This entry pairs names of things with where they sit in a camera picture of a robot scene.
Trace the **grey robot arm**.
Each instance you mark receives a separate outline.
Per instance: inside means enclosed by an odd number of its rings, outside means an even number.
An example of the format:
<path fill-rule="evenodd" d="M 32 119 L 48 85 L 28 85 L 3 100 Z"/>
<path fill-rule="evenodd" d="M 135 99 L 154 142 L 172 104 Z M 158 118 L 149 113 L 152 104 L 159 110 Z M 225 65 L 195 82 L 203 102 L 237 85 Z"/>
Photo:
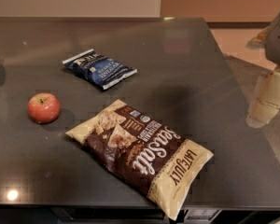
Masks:
<path fill-rule="evenodd" d="M 276 64 L 262 72 L 248 108 L 246 123 L 252 128 L 267 125 L 280 111 L 280 12 L 270 23 L 264 39 L 265 57 Z"/>

